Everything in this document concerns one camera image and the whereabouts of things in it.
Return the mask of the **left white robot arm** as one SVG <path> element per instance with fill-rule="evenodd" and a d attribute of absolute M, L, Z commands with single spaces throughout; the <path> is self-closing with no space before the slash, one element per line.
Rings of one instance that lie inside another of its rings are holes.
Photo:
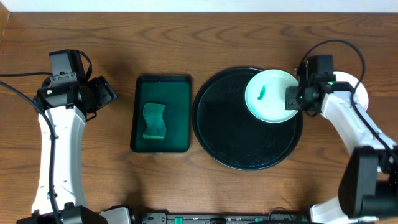
<path fill-rule="evenodd" d="M 116 92 L 103 76 L 87 81 L 57 75 L 50 82 L 34 98 L 42 138 L 39 186 L 32 215 L 18 223 L 130 223 L 127 206 L 90 210 L 81 178 L 87 116 L 113 102 Z"/>

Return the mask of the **green scouring pad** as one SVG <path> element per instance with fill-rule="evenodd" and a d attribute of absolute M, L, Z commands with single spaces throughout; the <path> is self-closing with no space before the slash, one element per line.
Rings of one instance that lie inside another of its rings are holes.
<path fill-rule="evenodd" d="M 144 139 L 163 140 L 166 134 L 166 125 L 163 119 L 165 105 L 146 103 L 143 108 L 143 117 L 146 129 L 142 136 Z"/>

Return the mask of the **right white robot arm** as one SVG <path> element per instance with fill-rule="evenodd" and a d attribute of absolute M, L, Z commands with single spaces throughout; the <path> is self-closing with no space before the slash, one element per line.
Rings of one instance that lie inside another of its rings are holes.
<path fill-rule="evenodd" d="M 312 206 L 312 222 L 372 222 L 397 216 L 397 143 L 375 125 L 348 82 L 288 87 L 285 107 L 322 114 L 350 154 L 338 196 Z"/>

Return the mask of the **white plate green stain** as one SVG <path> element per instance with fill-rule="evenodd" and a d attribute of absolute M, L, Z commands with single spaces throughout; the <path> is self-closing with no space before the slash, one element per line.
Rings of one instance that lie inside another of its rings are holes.
<path fill-rule="evenodd" d="M 336 81 L 348 82 L 352 87 L 355 87 L 359 81 L 356 77 L 346 72 L 334 71 L 333 73 L 336 75 Z M 365 86 L 361 82 L 355 90 L 355 94 L 357 95 L 363 110 L 367 111 L 369 106 L 369 96 Z"/>

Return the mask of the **light green plate green stain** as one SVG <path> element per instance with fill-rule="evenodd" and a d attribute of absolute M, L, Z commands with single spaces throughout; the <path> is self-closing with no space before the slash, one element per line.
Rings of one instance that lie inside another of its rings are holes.
<path fill-rule="evenodd" d="M 297 110 L 285 108 L 286 88 L 298 85 L 297 79 L 283 70 L 264 70 L 254 75 L 246 86 L 246 106 L 251 114 L 261 121 L 285 122 L 298 113 Z"/>

